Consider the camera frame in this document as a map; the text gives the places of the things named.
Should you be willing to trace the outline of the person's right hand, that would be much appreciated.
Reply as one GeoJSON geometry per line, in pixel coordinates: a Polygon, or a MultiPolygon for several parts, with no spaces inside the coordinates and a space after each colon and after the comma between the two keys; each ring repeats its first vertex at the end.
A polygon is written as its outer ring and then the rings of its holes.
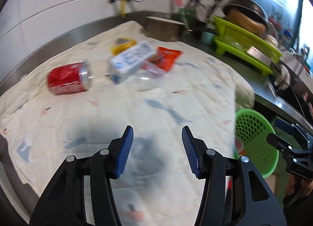
{"type": "MultiPolygon", "coordinates": [[[[296,177],[294,175],[289,175],[288,181],[286,183],[285,194],[287,196],[292,195],[296,190],[296,177]]],[[[312,192],[312,180],[302,180],[301,181],[301,192],[298,195],[299,198],[306,197],[312,192]]]]}

